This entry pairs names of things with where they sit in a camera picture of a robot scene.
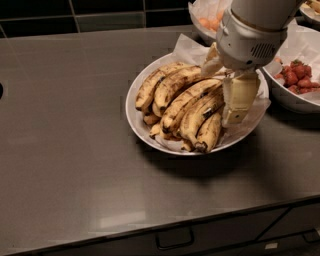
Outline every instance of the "banana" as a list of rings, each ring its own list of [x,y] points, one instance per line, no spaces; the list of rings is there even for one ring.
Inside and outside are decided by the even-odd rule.
[[[154,91],[157,85],[171,72],[189,66],[191,65],[181,61],[175,61],[154,70],[149,76],[147,76],[138,90],[135,101],[136,109],[143,112],[144,110],[147,110],[148,106],[153,101]]]
[[[196,135],[203,122],[224,104],[222,87],[198,100],[183,116],[179,133],[184,139],[196,145]]]
[[[217,144],[221,131],[222,111],[216,111],[200,127],[195,148],[202,153],[209,153]]]
[[[165,77],[154,92],[154,103],[164,113],[177,92],[183,87],[202,80],[201,67],[190,66],[179,69]]]
[[[158,106],[154,102],[152,103],[152,112],[158,117],[162,116],[160,109],[158,108]]]
[[[209,91],[215,90],[221,85],[220,80],[204,79],[182,92],[165,110],[160,121],[161,130],[164,133],[174,133],[179,128],[182,117],[187,110]]]
[[[192,143],[190,142],[190,140],[183,139],[183,140],[182,140],[181,149],[182,149],[182,150],[189,151],[189,152],[192,152],[192,151],[195,150],[195,147],[192,145]]]
[[[155,139],[156,135],[160,134],[160,122],[155,123],[150,131],[149,131],[149,136],[151,139]]]
[[[143,116],[143,122],[146,125],[154,125],[160,120],[160,117],[156,116],[154,113],[150,113],[149,115]]]

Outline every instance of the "gray countertop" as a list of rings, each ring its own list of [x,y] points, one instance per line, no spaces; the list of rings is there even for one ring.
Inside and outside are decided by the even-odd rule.
[[[0,254],[320,195],[320,115],[272,101],[220,152],[177,157],[125,100],[193,26],[0,39]]]

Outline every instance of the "brown spotted banana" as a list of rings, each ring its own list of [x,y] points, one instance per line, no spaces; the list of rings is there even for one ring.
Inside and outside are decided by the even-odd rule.
[[[195,148],[202,153],[209,153],[217,144],[221,131],[221,113],[223,107],[212,114],[200,127]]]
[[[160,126],[164,133],[173,133],[178,130],[184,114],[200,98],[221,87],[222,82],[217,79],[204,79],[181,93],[165,110]]]
[[[157,85],[171,72],[179,70],[184,67],[189,67],[190,64],[175,61],[169,64],[162,65],[161,67],[154,70],[150,75],[148,75],[142,82],[135,101],[135,107],[138,111],[145,112],[149,105],[153,101],[154,92]]]
[[[202,80],[201,67],[191,66],[179,69],[165,77],[154,93],[154,103],[164,113],[168,105],[183,87]]]
[[[200,126],[223,104],[222,87],[202,97],[183,116],[179,128],[180,136],[190,140],[192,145],[195,146],[197,142],[196,136]]]

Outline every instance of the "tile wall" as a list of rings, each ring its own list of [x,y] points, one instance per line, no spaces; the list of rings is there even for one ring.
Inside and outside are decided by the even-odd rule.
[[[0,38],[191,24],[195,0],[0,0]]]

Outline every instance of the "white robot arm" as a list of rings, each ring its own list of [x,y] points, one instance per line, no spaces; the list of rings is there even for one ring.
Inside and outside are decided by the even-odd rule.
[[[235,71],[223,83],[223,125],[239,124],[259,89],[256,69],[271,62],[287,38],[287,26],[304,0],[233,0],[224,11],[211,46],[215,65]]]
[[[233,0],[217,31],[223,65],[259,68],[272,61],[287,38],[287,26],[304,0]]]

